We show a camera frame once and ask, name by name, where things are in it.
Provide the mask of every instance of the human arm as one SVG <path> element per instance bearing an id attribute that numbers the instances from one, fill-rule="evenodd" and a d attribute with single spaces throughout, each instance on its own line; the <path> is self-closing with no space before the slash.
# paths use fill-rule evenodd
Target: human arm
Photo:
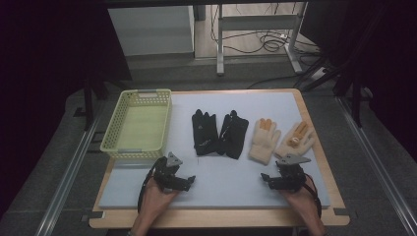
<path id="1" fill-rule="evenodd" d="M 145 189 L 141 211 L 136 217 L 135 223 L 130 231 L 131 235 L 146 235 L 153 221 L 168 208 L 178 194 L 179 191 L 176 190 L 170 193 L 164 193 L 151 177 Z"/>
<path id="2" fill-rule="evenodd" d="M 310 176 L 306 178 L 306 185 L 312 190 L 316 190 L 313 180 Z M 291 192 L 287 190 L 278 191 L 292 206 L 292 208 L 303 219 L 310 236 L 324 236 L 326 235 L 326 229 L 322 220 L 318 215 L 318 209 L 316 202 L 312 194 L 305 188 L 301 188 L 298 192 Z"/>

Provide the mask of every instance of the black glove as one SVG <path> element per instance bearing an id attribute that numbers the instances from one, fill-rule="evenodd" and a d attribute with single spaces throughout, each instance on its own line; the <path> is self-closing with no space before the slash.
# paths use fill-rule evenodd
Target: black glove
<path id="1" fill-rule="evenodd" d="M 198 109 L 192 119 L 194 149 L 197 155 L 205 155 L 217 151 L 218 136 L 215 115 L 209 116 L 208 113 L 203 115 L 203 112 Z"/>
<path id="2" fill-rule="evenodd" d="M 217 153 L 221 155 L 226 153 L 227 156 L 238 159 L 245 143 L 248 125 L 249 122 L 237 116 L 235 110 L 232 110 L 230 115 L 225 115 L 218 138 Z"/>

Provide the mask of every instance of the metal rail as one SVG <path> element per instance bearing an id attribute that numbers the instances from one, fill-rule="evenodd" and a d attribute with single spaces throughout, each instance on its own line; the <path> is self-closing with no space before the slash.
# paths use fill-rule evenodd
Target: metal rail
<path id="1" fill-rule="evenodd" d="M 89 142 L 92 139 L 95 128 L 100 120 L 101 113 L 103 111 L 105 101 L 99 101 L 96 107 L 95 118 L 92 121 L 91 126 L 87 131 L 84 132 L 83 137 L 77 146 L 77 149 L 68 165 L 58 188 L 55 191 L 54 196 L 48 206 L 48 209 L 43 216 L 43 219 L 39 223 L 35 236 L 49 236 L 55 227 L 56 221 L 58 220 L 59 214 L 67 200 L 68 194 L 70 193 L 71 187 L 73 186 L 74 180 L 83 163 L 84 156 L 89 147 Z"/>
<path id="2" fill-rule="evenodd" d="M 408 205 L 407 201 L 402 196 L 400 191 L 395 187 L 395 184 L 393 183 L 392 179 L 387 173 L 384 164 L 380 161 L 377 152 L 374 150 L 371 142 L 368 140 L 368 137 L 366 136 L 363 129 L 359 128 L 356 125 L 356 122 L 351 117 L 350 107 L 347 104 L 346 99 L 337 97 L 336 101 L 343 109 L 344 116 L 351 130 L 353 131 L 353 134 L 355 135 L 363 151 L 365 152 L 372 169 L 377 175 L 377 178 L 379 179 L 384 191 L 387 194 L 388 199 L 390 200 L 392 206 L 398 214 L 398 217 L 401 220 L 405 230 L 408 232 L 408 235 L 416 236 L 417 220 L 411 207 Z"/>

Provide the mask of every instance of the gray floor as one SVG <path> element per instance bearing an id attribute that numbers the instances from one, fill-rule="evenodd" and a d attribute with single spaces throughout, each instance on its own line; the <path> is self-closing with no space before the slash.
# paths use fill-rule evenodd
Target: gray floor
<path id="1" fill-rule="evenodd" d="M 172 90 L 246 89 L 261 80 L 293 76 L 286 57 L 252 57 L 226 60 L 225 75 L 215 74 L 214 60 L 193 60 L 187 57 L 129 58 L 134 78 L 125 84 L 134 89 L 169 88 Z M 261 83 L 253 89 L 291 88 L 295 78 L 277 79 Z M 110 96 L 105 101 L 103 114 L 96 131 L 106 129 L 121 91 L 106 84 Z M 368 161 L 360 143 L 348 125 L 345 113 L 331 93 L 330 81 L 311 92 L 303 93 L 316 131 L 328 158 L 335 181 L 344 199 L 351 221 L 347 226 L 329 227 L 331 235 L 408 235 L 398 214 L 387 197 L 378 175 Z M 21 189 L 0 223 L 0 235 L 33 235 L 70 164 L 75 149 L 84 134 L 85 119 L 74 117 L 83 107 L 81 91 L 67 100 L 66 113 L 60 127 L 45 150 L 42 159 Z M 395 183 L 413 211 L 417 209 L 417 165 L 396 139 L 374 116 L 366 102 L 361 107 L 363 130 L 371 141 Z M 100 134 L 93 139 L 100 140 Z M 91 142 L 84 156 L 68 198 L 65 200 L 51 235 L 123 235 L 125 231 L 92 229 L 89 215 L 97 195 L 108 157 L 97 152 L 99 143 Z M 256 229 L 199 229 L 161 231 L 151 235 L 287 235 L 276 228 Z"/>

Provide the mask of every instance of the wrist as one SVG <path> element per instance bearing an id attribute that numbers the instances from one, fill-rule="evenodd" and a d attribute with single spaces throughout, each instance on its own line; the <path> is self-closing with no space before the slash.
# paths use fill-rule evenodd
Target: wrist
<path id="1" fill-rule="evenodd" d="M 130 231 L 132 236 L 145 236 L 156 217 L 150 214 L 139 214 Z"/>
<path id="2" fill-rule="evenodd" d="M 306 227 L 309 231 L 310 236 L 324 236 L 326 235 L 326 228 L 323 225 L 322 220 L 319 216 L 313 212 L 307 212 L 300 214 L 301 218 L 303 219 Z"/>

